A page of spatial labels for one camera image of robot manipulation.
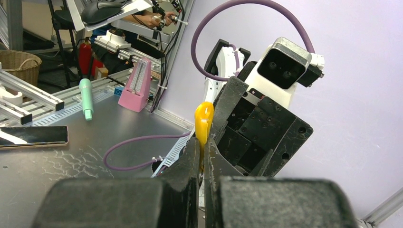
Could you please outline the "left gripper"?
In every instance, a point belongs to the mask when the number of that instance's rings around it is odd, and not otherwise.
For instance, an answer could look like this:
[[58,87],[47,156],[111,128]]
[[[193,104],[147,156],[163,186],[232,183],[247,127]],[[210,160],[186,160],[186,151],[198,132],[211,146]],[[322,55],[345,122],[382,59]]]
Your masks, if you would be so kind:
[[256,89],[246,92],[247,88],[239,78],[229,78],[214,102],[210,137],[219,140],[225,129],[218,143],[222,156],[244,175],[256,169],[257,176],[273,177],[313,128]]

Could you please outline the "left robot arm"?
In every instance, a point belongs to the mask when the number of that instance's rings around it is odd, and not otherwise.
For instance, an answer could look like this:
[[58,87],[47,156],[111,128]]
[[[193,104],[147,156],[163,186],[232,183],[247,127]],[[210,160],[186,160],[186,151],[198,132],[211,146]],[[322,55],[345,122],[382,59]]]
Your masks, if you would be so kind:
[[289,110],[309,57],[285,38],[278,38],[262,58],[219,40],[205,64],[218,80],[205,80],[204,99],[214,104],[211,127],[219,153],[245,176],[275,176],[313,133]]

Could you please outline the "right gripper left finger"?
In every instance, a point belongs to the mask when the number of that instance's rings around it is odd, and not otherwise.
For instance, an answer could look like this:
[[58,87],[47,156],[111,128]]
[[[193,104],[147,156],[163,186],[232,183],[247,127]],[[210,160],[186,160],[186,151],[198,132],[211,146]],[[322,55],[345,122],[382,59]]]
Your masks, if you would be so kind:
[[199,142],[161,175],[132,179],[64,179],[44,198],[34,228],[195,228]]

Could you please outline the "yellow key tag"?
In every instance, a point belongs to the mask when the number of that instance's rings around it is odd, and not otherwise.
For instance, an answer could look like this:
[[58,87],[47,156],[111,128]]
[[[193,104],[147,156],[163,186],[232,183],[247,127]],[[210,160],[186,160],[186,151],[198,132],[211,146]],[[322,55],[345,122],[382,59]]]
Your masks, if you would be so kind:
[[200,171],[204,170],[204,148],[210,135],[211,124],[214,116],[213,103],[205,101],[201,103],[195,110],[195,136],[200,146]]

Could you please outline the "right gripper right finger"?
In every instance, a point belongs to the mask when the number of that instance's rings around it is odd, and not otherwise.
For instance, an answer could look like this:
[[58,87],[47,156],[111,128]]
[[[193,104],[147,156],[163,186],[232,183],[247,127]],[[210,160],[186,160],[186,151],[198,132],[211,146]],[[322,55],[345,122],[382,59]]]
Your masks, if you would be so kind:
[[247,177],[220,154],[213,139],[204,149],[208,228],[356,228],[342,189],[324,179]]

